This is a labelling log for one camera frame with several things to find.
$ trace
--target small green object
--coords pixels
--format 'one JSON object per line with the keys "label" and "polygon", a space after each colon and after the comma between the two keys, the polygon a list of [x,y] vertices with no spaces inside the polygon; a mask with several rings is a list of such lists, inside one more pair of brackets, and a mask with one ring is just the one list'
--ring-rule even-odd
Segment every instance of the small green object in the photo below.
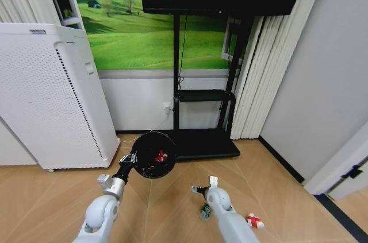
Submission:
{"label": "small green object", "polygon": [[204,220],[207,220],[211,216],[211,208],[207,203],[201,209],[201,216]]}

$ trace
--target white air purifier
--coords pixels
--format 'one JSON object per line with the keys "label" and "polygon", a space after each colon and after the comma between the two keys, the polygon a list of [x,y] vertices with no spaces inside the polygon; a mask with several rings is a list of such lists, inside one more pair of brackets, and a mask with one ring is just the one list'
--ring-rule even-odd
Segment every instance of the white air purifier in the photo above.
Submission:
{"label": "white air purifier", "polygon": [[0,24],[0,116],[44,169],[106,168],[120,142],[80,29]]}

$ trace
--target door frame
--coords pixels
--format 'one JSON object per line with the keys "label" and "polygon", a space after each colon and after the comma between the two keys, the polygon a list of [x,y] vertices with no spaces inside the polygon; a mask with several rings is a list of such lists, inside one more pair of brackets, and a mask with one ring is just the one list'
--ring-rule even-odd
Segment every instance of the door frame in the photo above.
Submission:
{"label": "door frame", "polygon": [[368,156],[368,121],[340,148],[304,188],[310,194],[327,192],[353,165]]}

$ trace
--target baseboard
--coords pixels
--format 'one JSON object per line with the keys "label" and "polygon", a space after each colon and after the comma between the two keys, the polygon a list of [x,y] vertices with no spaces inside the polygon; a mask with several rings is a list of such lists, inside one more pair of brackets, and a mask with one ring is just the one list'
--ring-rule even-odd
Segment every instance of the baseboard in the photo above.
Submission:
{"label": "baseboard", "polygon": [[278,160],[283,167],[298,181],[302,183],[305,179],[299,174],[262,136],[259,136],[258,140],[267,148],[267,150]]}
{"label": "baseboard", "polygon": [[329,197],[325,194],[314,196],[358,242],[368,242],[368,235],[364,230],[351,220],[344,211],[337,207]]}
{"label": "baseboard", "polygon": [[[115,130],[116,135],[126,135],[126,134],[146,134],[152,130]],[[172,130],[155,130],[161,133],[169,133]]]}

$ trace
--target red and white toy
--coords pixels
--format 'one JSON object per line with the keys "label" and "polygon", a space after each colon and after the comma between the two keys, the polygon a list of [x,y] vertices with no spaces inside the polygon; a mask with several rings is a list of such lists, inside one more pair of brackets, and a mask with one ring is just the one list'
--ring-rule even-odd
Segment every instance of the red and white toy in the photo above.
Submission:
{"label": "red and white toy", "polygon": [[253,213],[249,213],[247,215],[247,222],[248,222],[248,225],[250,225],[251,227],[256,227],[257,229],[265,228],[264,223],[260,220],[259,217],[254,216]]}
{"label": "red and white toy", "polygon": [[162,163],[163,161],[167,160],[167,154],[163,152],[163,150],[160,150],[159,154],[157,155],[157,157],[155,157],[155,161],[157,163]]}

